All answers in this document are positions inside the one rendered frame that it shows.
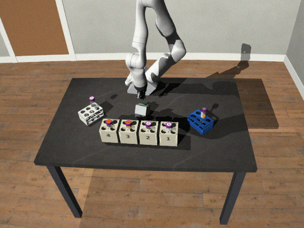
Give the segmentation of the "beige block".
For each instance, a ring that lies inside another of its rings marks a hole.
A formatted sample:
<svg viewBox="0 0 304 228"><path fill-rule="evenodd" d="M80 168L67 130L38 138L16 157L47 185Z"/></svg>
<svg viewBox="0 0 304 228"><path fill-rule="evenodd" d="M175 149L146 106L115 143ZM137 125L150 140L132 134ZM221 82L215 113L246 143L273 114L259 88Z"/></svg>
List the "beige block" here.
<svg viewBox="0 0 304 228"><path fill-rule="evenodd" d="M178 122L171 122L172 129L166 129L167 122L161 122L160 125L160 145L162 146L177 146L177 138L178 138Z"/></svg>
<svg viewBox="0 0 304 228"><path fill-rule="evenodd" d="M112 120L112 126L107 127L106 120L103 119L101 127L100 127L100 136L102 142L107 143L119 143L119 129L120 129L120 119L111 119Z"/></svg>
<svg viewBox="0 0 304 228"><path fill-rule="evenodd" d="M159 122L151 121L152 128L147 129L145 123L147 121L141 121L140 129L139 129L139 139L140 144L145 145L157 145L158 136L159 136Z"/></svg>
<svg viewBox="0 0 304 228"><path fill-rule="evenodd" d="M139 120L131 120L132 127L127 128L125 122L127 120L122 120L120 129L119 129L119 136L121 143L129 143L129 144L138 144L139 140Z"/></svg>

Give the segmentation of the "white tube rack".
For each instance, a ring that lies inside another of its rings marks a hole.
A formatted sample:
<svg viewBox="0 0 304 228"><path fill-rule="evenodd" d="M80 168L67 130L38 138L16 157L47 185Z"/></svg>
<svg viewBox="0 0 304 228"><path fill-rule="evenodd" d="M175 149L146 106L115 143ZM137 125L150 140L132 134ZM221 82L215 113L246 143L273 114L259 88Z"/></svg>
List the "white tube rack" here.
<svg viewBox="0 0 304 228"><path fill-rule="evenodd" d="M86 110L88 107L91 109ZM97 108L97 110L95 110ZM85 111L84 113L81 113L81 111ZM91 105L87 106L86 108L82 109L78 112L79 118L81 121L83 121L87 126L93 123L94 121L98 120L102 116L104 116L104 112L102 107L100 107L97 103L95 107L92 107Z"/></svg>

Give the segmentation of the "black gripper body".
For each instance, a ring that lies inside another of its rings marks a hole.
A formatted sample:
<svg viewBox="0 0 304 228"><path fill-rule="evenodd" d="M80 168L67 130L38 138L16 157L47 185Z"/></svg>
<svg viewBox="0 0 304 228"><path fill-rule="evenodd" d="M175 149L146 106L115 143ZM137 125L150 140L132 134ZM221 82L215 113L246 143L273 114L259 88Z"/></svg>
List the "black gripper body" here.
<svg viewBox="0 0 304 228"><path fill-rule="evenodd" d="M135 89L137 90L137 93L140 92L140 94L142 95L142 94L143 94L143 90L147 88L147 85L148 85L148 84L146 84L146 85L143 86L143 87L136 87L136 86L134 85L134 87L135 87Z"/></svg>

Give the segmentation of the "blue tube rack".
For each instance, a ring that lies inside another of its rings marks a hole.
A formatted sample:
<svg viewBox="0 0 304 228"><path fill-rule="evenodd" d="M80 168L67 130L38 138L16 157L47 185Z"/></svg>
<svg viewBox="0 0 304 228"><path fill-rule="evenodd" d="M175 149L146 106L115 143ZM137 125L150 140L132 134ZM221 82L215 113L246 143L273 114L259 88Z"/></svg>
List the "blue tube rack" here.
<svg viewBox="0 0 304 228"><path fill-rule="evenodd" d="M202 135L213 128L214 121L206 115L206 118L201 118L199 109L188 115L188 124L191 125ZM210 119L211 121L208 121Z"/></svg>

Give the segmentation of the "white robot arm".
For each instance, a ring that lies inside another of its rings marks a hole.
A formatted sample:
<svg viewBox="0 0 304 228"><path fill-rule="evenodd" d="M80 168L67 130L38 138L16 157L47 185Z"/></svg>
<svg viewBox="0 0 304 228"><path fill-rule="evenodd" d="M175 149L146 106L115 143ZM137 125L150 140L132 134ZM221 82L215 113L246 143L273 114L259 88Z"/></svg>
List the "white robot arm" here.
<svg viewBox="0 0 304 228"><path fill-rule="evenodd" d="M157 14L155 25L159 33L166 38L170 54L162 54L145 72L148 39L148 27L145 19L146 7L155 10ZM127 86L133 83L136 87L143 87L147 84L147 80L155 83L172 65L175 65L186 55L185 46L177 34L164 0L136 1L136 22L132 47L137 49L139 54L129 53L126 56L125 62L130 70L125 81Z"/></svg>

